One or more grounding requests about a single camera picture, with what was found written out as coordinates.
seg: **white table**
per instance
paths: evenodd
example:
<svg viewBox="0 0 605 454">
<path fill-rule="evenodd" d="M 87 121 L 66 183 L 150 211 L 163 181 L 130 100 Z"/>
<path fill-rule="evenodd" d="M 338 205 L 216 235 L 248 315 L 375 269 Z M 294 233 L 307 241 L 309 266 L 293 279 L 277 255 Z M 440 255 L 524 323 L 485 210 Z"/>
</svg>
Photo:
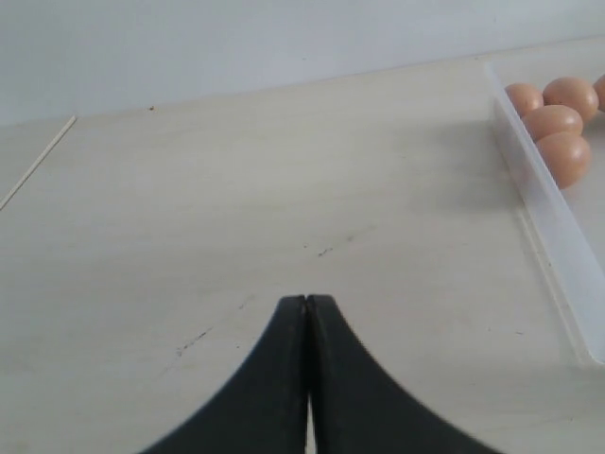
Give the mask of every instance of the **white table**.
<svg viewBox="0 0 605 454">
<path fill-rule="evenodd" d="M 481 64 L 79 119 L 0 212 L 0 452 L 140 450 L 281 296 L 326 292 L 456 425 L 601 453 L 605 377 L 564 327 Z"/>
</svg>

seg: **brown egg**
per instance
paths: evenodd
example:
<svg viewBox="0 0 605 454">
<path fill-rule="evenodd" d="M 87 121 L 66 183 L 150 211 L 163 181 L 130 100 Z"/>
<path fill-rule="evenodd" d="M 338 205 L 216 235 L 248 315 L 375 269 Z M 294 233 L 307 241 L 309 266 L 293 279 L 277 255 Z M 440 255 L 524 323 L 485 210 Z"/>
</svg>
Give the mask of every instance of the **brown egg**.
<svg viewBox="0 0 605 454">
<path fill-rule="evenodd" d="M 562 104 L 578 112 L 584 123 L 598 110 L 598 95 L 590 82 L 579 78 L 554 79 L 544 88 L 544 104 Z"/>
<path fill-rule="evenodd" d="M 544 106 L 523 117 L 523 124 L 534 142 L 555 132 L 582 134 L 584 123 L 579 113 L 566 106 Z"/>
<path fill-rule="evenodd" d="M 514 110 L 522 118 L 545 104 L 542 92 L 530 83 L 513 83 L 505 90 Z"/>
<path fill-rule="evenodd" d="M 592 153 L 581 135 L 557 132 L 538 141 L 536 146 L 560 189 L 571 186 L 588 171 Z"/>
<path fill-rule="evenodd" d="M 595 82 L 596 94 L 598 95 L 598 108 L 605 112 L 605 76 Z"/>
</svg>

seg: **white wall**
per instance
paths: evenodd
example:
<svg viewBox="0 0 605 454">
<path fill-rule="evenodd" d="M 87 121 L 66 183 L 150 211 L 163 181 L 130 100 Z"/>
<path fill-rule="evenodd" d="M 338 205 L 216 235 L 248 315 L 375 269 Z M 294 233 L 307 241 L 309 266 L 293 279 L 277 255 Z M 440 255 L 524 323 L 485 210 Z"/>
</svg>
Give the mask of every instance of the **white wall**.
<svg viewBox="0 0 605 454">
<path fill-rule="evenodd" d="M 1 0 L 0 124 L 587 37 L 602 0 Z"/>
</svg>

